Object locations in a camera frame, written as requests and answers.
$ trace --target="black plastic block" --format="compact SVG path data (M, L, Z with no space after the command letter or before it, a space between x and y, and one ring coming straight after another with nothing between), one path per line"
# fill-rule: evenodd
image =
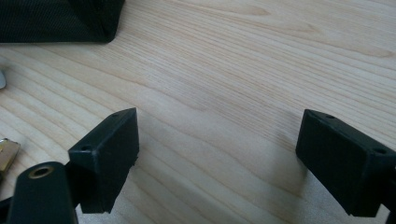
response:
M375 217L394 151L340 119L305 110L296 153L349 215Z
M83 213L111 211L138 152L135 108L110 115L69 149L66 168Z
M110 42L124 0L1 0L0 42Z
M41 163L18 176L7 223L78 223L61 163Z

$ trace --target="metal part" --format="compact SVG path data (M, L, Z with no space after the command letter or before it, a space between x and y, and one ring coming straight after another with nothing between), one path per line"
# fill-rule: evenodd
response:
M52 166L39 166L37 167L35 170L31 171L29 173L29 178L31 179L38 179L38 178L42 178L46 175L50 175L50 173L52 173L53 171L53 167Z
M0 140L0 178L4 178L21 145L7 138Z
M375 217L395 195L396 152L331 115L305 110L296 153L349 215Z

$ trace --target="black object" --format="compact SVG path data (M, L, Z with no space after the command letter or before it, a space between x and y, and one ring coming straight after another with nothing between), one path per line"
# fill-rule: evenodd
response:
M396 152L373 138L305 110L296 153L349 215L375 217L381 203L395 211Z
M139 152L136 110L107 117L70 148L70 162L45 162L19 175L12 199L0 203L9 224L78 223L83 213L111 212Z
M1 0L0 42L110 42L124 0Z

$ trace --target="black rectangular piece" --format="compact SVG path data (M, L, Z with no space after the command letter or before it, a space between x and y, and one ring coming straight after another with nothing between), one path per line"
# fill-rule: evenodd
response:
M296 153L349 215L375 217L396 153L340 119L305 110Z
M83 213L109 213L139 152L136 109L108 116L68 152L71 189L79 197L73 201Z
M1 0L0 42L110 42L124 0Z
M78 223L61 163L41 163L18 176L7 223Z

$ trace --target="wooden surface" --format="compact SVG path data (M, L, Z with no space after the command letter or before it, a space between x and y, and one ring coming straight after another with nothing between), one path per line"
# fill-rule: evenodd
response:
M394 0L127 0L107 45L1 45L1 185L137 107L141 152L80 223L384 223L346 215L296 159L305 108L396 148Z

